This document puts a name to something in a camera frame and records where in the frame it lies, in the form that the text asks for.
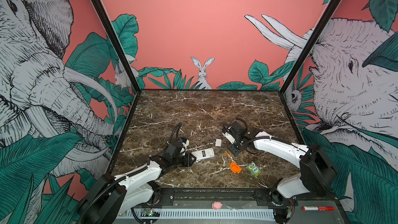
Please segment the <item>white battery cover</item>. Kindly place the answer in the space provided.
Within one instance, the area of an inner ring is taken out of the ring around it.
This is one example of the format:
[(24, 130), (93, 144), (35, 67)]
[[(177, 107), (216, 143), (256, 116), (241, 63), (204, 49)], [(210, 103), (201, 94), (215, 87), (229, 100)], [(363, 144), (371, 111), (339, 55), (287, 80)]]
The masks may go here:
[(215, 146), (216, 147), (221, 147), (222, 146), (222, 140), (221, 139), (216, 139)]

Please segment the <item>white red remote control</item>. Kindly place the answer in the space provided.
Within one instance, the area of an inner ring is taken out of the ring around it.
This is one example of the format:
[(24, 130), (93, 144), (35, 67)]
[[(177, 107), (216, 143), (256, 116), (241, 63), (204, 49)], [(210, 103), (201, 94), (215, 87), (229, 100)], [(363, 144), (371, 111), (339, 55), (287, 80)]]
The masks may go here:
[(196, 157), (196, 162), (199, 162), (199, 161), (202, 161), (205, 159), (210, 159), (215, 156), (215, 152), (212, 148), (193, 151), (191, 154), (192, 154), (192, 156)]

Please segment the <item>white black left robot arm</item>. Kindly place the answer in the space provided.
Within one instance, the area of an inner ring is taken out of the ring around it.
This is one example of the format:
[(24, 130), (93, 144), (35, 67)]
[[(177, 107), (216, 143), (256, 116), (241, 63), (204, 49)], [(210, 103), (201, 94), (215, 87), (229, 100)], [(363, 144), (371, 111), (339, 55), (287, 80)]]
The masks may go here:
[(189, 140), (178, 138), (130, 172), (103, 174), (78, 204), (78, 224), (112, 224), (117, 216), (141, 203), (157, 201), (160, 187), (155, 180), (178, 167), (191, 167), (197, 158), (187, 151)]

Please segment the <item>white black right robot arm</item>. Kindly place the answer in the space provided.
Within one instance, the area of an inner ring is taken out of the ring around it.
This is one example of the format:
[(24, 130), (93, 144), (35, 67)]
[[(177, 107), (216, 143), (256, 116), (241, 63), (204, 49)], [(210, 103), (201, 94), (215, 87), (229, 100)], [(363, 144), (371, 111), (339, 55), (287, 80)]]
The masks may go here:
[(243, 150), (254, 145), (256, 150), (271, 153), (300, 169), (298, 174), (281, 179), (273, 186), (269, 197), (275, 204), (281, 205), (285, 199), (307, 193), (324, 197), (337, 176), (337, 169), (320, 145), (288, 144), (257, 128), (224, 127), (222, 134), (233, 149)]

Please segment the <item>orange toy brick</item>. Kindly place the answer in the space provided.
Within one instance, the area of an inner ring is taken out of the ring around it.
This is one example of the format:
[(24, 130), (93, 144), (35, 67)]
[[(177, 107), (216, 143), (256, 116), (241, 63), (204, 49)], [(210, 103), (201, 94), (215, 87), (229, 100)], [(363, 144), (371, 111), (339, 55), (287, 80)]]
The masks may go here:
[(239, 165), (237, 165), (235, 162), (231, 162), (230, 170), (235, 174), (236, 173), (239, 174), (242, 171), (242, 168)]

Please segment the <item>red white marker pen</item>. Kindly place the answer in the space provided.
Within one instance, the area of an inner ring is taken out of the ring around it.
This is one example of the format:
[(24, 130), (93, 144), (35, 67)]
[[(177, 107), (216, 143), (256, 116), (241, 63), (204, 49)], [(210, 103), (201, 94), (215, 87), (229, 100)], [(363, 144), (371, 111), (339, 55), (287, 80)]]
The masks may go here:
[(302, 206), (303, 211), (334, 211), (335, 208), (331, 206)]

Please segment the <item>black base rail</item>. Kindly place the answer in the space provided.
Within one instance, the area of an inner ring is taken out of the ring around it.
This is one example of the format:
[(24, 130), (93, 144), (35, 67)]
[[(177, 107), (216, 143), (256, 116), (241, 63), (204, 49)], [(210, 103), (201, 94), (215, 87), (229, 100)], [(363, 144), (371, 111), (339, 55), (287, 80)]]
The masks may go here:
[(341, 204), (332, 193), (320, 197), (313, 193), (285, 198), (274, 188), (161, 188), (158, 200), (153, 204), (142, 203), (141, 206), (161, 207), (172, 206), (178, 201), (203, 203), (205, 201), (219, 201), (223, 204), (253, 202), (255, 206), (281, 208), (294, 203), (296, 206), (309, 206), (314, 202), (316, 206), (338, 206)]

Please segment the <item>black corner frame post left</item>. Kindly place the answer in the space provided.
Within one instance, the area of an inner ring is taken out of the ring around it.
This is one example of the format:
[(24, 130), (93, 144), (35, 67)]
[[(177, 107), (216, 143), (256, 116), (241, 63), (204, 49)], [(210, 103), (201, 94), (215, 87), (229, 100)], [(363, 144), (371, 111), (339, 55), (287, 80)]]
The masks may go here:
[(110, 19), (108, 17), (108, 14), (106, 12), (106, 9), (105, 9), (102, 1), (101, 0), (90, 0), (90, 1), (91, 1), (100, 21), (102, 23), (102, 26), (105, 29), (107, 36), (109, 37), (109, 40), (110, 40), (113, 48), (115, 49), (115, 52), (116, 52), (120, 62), (122, 63), (122, 65), (125, 69), (125, 72), (127, 73), (127, 76), (129, 78), (130, 83), (132, 84), (134, 91), (136, 93), (140, 94), (141, 89), (138, 85), (137, 80), (135, 79), (135, 76), (133, 75), (131, 66), (126, 59), (125, 52), (121, 46), (120, 40), (115, 32), (112, 22), (110, 21)]

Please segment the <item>black corner frame post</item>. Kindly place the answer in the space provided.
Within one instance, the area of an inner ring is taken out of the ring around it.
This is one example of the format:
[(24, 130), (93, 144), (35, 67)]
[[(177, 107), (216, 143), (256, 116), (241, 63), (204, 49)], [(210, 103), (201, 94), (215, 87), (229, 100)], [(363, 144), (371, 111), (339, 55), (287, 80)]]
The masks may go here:
[(299, 69), (302, 67), (303, 63), (309, 56), (309, 53), (311, 49), (314, 47), (316, 44), (318, 38), (324, 31), (327, 23), (329, 20), (332, 18), (334, 15), (335, 11), (337, 10), (339, 4), (341, 3), (342, 0), (330, 0), (328, 2), (328, 5), (324, 9), (319, 21), (317, 22), (316, 26), (314, 27), (314, 30), (309, 38), (309, 40), (306, 42), (304, 48), (302, 49), (300, 55), (298, 56), (298, 59), (296, 60), (291, 72), (289, 73), (286, 81), (284, 82), (283, 86), (279, 90), (279, 95), (283, 95), (286, 93), (288, 86), (291, 84), (293, 81), (295, 75), (299, 71)]
[(109, 37), (109, 40), (110, 40), (113, 48), (115, 49), (115, 52), (116, 52), (120, 62), (122, 63), (122, 65), (125, 69), (125, 72), (127, 73), (127, 76), (129, 78), (130, 83), (132, 84), (134, 91), (136, 93), (140, 94), (141, 89), (138, 85), (137, 80), (135, 79), (135, 76), (133, 75), (131, 66), (126, 59), (125, 52), (121, 46), (120, 40), (115, 32), (112, 22), (110, 21), (110, 19), (108, 17), (108, 14), (106, 12), (106, 9), (105, 9), (102, 1), (101, 0), (90, 0), (90, 1), (91, 1), (100, 21), (102, 23), (102, 26), (105, 29), (107, 36)]

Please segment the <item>black corner frame post right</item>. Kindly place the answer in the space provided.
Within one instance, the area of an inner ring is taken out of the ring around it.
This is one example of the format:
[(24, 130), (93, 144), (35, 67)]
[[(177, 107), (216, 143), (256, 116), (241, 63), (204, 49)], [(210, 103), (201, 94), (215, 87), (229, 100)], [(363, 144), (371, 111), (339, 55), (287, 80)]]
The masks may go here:
[(286, 81), (284, 82), (283, 86), (279, 90), (279, 95), (283, 95), (286, 93), (288, 86), (291, 84), (293, 81), (295, 75), (299, 71), (299, 69), (302, 67), (303, 63), (309, 56), (309, 53), (311, 49), (314, 47), (316, 44), (318, 38), (324, 31), (327, 23), (329, 20), (332, 18), (334, 15), (335, 11), (337, 10), (339, 4), (341, 3), (342, 0), (330, 0), (328, 2), (328, 5), (324, 9), (319, 21), (317, 22), (316, 26), (314, 27), (314, 30), (309, 38), (309, 40), (306, 42), (304, 48), (302, 49), (300, 55), (298, 56), (298, 59), (296, 60), (291, 72), (289, 73)]

